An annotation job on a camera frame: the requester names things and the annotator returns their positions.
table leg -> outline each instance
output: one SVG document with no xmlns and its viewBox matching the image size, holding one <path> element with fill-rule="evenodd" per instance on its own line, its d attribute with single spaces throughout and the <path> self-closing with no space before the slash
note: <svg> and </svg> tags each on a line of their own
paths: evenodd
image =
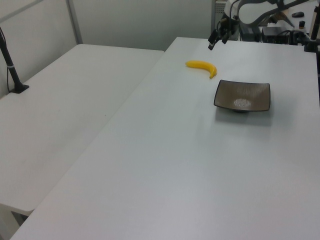
<svg viewBox="0 0 320 240">
<path fill-rule="evenodd" d="M 3 240 L 9 240 L 18 229 L 19 224 L 12 212 L 0 206 L 0 235 Z"/>
</svg>

white tabletop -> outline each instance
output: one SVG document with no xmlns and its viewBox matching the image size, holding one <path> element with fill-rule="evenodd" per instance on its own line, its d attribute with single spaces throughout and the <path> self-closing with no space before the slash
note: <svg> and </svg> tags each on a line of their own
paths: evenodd
<svg viewBox="0 0 320 240">
<path fill-rule="evenodd" d="M 0 204 L 29 214 L 162 56 L 78 45 L 0 100 Z"/>
<path fill-rule="evenodd" d="M 316 55 L 207 47 L 177 38 L 12 240 L 318 239 Z M 220 79 L 270 83 L 270 111 L 213 106 Z"/>
</svg>

yellow banana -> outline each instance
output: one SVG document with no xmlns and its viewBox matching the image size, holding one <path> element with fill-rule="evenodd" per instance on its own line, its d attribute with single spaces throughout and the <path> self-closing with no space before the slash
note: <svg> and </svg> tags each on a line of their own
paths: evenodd
<svg viewBox="0 0 320 240">
<path fill-rule="evenodd" d="M 212 79 L 215 75 L 217 75 L 216 66 L 210 62 L 191 60 L 191 61 L 187 61 L 185 65 L 189 68 L 208 70 L 210 73 L 210 79 Z"/>
</svg>

square bowl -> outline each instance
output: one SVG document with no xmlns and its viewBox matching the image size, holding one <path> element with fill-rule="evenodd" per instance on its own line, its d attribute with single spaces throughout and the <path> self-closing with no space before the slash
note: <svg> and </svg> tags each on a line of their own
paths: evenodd
<svg viewBox="0 0 320 240">
<path fill-rule="evenodd" d="M 213 104 L 240 113 L 268 111 L 270 84 L 220 80 Z"/>
</svg>

black stand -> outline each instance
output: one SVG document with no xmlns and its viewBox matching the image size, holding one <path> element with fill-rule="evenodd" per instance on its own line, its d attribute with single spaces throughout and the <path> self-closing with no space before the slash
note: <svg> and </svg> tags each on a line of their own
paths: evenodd
<svg viewBox="0 0 320 240">
<path fill-rule="evenodd" d="M 310 37 L 310 41 L 304 46 L 304 51 L 308 53 L 316 53 L 318 52 L 318 43 L 317 43 L 317 35 L 320 27 L 320 3 L 318 7 L 318 11 L 315 16 L 314 25 L 312 28 L 312 33 Z"/>
<path fill-rule="evenodd" d="M 10 74 L 13 79 L 13 82 L 14 82 L 14 89 L 11 90 L 11 92 L 15 93 L 15 94 L 20 94 L 24 90 L 28 89 L 29 86 L 23 85 L 18 77 L 16 68 L 15 68 L 14 63 L 12 62 L 12 59 L 11 59 L 10 54 L 8 52 L 7 43 L 5 40 L 5 36 L 3 35 L 3 32 L 1 30 L 1 27 L 0 27 L 0 49 L 1 49 L 2 55 L 4 57 L 4 60 L 6 62 L 6 66 L 9 69 Z"/>
</svg>

